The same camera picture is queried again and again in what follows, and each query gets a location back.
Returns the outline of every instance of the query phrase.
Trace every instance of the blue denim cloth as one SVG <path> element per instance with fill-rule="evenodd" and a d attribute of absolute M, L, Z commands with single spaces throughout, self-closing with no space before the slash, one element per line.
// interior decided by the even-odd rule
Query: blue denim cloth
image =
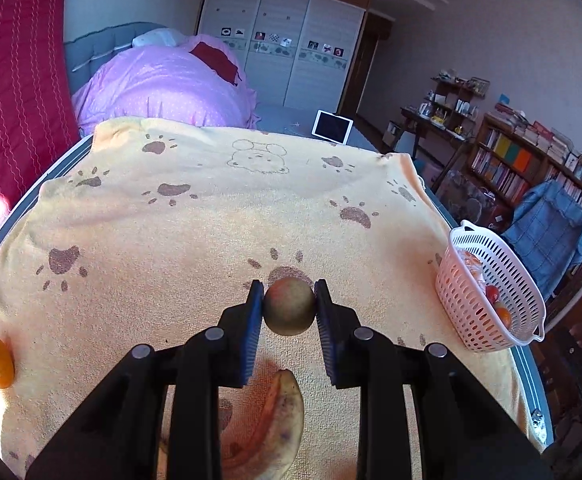
<path fill-rule="evenodd" d="M 546 300 L 571 266 L 582 262 L 582 207 L 554 180 L 531 189 L 502 237 Z"/>

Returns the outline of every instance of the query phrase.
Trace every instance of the white plastic basket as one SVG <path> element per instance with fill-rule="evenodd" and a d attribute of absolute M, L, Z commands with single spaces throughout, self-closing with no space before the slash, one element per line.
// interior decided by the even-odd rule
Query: white plastic basket
<path fill-rule="evenodd" d="M 509 330 L 460 259 L 458 249 L 482 261 L 487 284 L 498 287 L 500 301 L 511 313 Z M 437 271 L 436 290 L 469 350 L 492 352 L 544 339 L 546 307 L 542 295 L 511 248 L 489 229 L 463 220 L 461 227 L 451 230 Z"/>

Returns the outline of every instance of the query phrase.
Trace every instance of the yellow blanket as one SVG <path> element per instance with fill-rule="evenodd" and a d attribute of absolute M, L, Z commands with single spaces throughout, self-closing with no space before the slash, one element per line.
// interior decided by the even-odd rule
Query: yellow blanket
<path fill-rule="evenodd" d="M 447 234 L 405 155 L 157 119 L 102 123 L 91 153 L 43 185 L 0 247 L 0 337 L 16 361 L 14 386 L 0 390 L 0 455 L 23 476 L 133 345 L 181 344 L 242 303 L 252 279 L 288 275 L 325 278 L 334 301 L 398 344 L 443 342 L 529 433 L 510 352 L 465 349 L 437 299 Z M 250 384 L 221 391 L 223 454 L 248 440 L 279 368 L 293 370 L 306 405 L 286 478 L 354 478 L 359 394 L 330 386 L 315 324 L 293 338 L 263 325 Z M 419 478 L 417 459 L 413 469 Z"/>

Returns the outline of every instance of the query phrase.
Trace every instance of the silver bolt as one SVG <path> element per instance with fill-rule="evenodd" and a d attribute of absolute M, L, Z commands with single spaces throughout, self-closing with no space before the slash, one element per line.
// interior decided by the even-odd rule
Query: silver bolt
<path fill-rule="evenodd" d="M 444 357 L 446 355 L 446 346 L 442 343 L 431 343 L 429 346 L 429 353 L 433 355 L 433 357 Z"/>
<path fill-rule="evenodd" d="M 369 341 L 373 337 L 373 330 L 365 326 L 360 326 L 353 331 L 353 335 L 360 341 Z"/>
<path fill-rule="evenodd" d="M 144 359 L 151 353 L 149 345 L 136 345 L 131 349 L 131 355 L 136 359 Z"/>
<path fill-rule="evenodd" d="M 217 341 L 218 339 L 222 339 L 225 336 L 225 331 L 222 330 L 218 326 L 212 326 L 211 328 L 207 329 L 205 332 L 205 337 L 209 341 Z"/>

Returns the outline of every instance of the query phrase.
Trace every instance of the white tablet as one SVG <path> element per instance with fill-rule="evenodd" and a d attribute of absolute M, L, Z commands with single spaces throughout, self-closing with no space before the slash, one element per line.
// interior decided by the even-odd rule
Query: white tablet
<path fill-rule="evenodd" d="M 318 110 L 311 134 L 331 142 L 346 144 L 351 126 L 353 126 L 351 119 Z"/>

